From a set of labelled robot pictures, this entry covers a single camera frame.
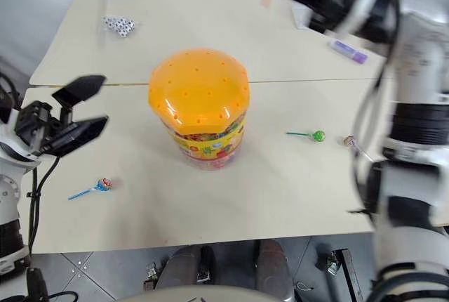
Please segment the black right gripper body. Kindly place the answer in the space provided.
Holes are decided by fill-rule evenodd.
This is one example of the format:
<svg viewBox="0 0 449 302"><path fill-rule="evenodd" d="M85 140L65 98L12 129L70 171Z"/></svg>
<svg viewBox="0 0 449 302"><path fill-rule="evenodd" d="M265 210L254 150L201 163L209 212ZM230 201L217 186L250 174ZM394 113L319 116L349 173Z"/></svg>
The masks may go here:
<svg viewBox="0 0 449 302"><path fill-rule="evenodd" d="M320 0L309 21L309 28L317 32L336 30L346 18L355 0Z"/></svg>

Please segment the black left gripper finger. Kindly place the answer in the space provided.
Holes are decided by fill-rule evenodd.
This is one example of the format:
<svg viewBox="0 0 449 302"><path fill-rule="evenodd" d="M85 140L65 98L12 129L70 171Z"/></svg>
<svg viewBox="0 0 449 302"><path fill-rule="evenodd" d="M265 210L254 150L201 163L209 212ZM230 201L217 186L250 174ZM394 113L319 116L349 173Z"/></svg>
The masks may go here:
<svg viewBox="0 0 449 302"><path fill-rule="evenodd" d="M70 124L73 107L96 95L105 81L104 75L85 75L54 92L52 97L61 105L60 121L64 125Z"/></svg>
<svg viewBox="0 0 449 302"><path fill-rule="evenodd" d="M72 122L61 129L53 129L49 139L43 143L43 153L64 157L96 139L105 128L109 117L102 116Z"/></svg>

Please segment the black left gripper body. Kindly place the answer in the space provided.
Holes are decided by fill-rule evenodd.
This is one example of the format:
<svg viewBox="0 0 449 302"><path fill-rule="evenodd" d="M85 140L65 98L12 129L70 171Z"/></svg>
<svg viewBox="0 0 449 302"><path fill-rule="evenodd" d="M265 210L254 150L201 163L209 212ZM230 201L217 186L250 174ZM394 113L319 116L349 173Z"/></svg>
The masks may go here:
<svg viewBox="0 0 449 302"><path fill-rule="evenodd" d="M47 152L53 136L62 130L62 123L51 116L51 110L48 103L36 100L18 113L14 131L33 155Z"/></svg>

